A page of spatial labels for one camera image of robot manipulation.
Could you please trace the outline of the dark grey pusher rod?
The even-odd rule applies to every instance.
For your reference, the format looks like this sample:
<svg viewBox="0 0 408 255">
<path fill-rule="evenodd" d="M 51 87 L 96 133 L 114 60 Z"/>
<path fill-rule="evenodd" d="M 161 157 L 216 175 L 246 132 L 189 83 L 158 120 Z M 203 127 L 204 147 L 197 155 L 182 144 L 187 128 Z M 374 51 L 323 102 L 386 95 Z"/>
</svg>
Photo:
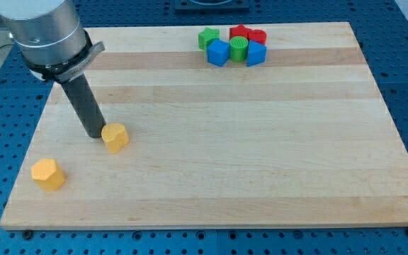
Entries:
<svg viewBox="0 0 408 255">
<path fill-rule="evenodd" d="M 91 138 L 100 138 L 101 130 L 106 121 L 85 75 L 82 74 L 63 83 L 61 87 L 80 119 L 86 134 Z"/>
</svg>

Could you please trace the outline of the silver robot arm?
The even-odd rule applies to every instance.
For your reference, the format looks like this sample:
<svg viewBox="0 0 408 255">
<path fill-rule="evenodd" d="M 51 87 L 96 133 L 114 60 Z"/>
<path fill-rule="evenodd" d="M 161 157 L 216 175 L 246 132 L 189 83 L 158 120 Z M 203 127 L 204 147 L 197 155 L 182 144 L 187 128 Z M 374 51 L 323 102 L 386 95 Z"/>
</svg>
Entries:
<svg viewBox="0 0 408 255">
<path fill-rule="evenodd" d="M 72 0 L 0 0 L 0 15 L 29 70 L 64 90 L 87 135 L 99 138 L 106 121 L 84 75 L 105 50 L 83 28 Z"/>
</svg>

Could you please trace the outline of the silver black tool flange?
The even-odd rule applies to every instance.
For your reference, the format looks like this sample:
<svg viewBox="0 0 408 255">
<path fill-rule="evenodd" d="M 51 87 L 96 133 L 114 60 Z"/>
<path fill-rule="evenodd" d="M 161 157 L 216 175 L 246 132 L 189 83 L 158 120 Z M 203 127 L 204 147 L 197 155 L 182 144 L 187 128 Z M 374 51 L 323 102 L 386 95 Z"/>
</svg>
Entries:
<svg viewBox="0 0 408 255">
<path fill-rule="evenodd" d="M 70 33 L 45 44 L 28 41 L 22 45 L 22 58 L 29 70 L 43 81 L 69 83 L 84 74 L 95 58 L 106 50 L 103 42 L 92 42 L 85 30 Z"/>
</svg>

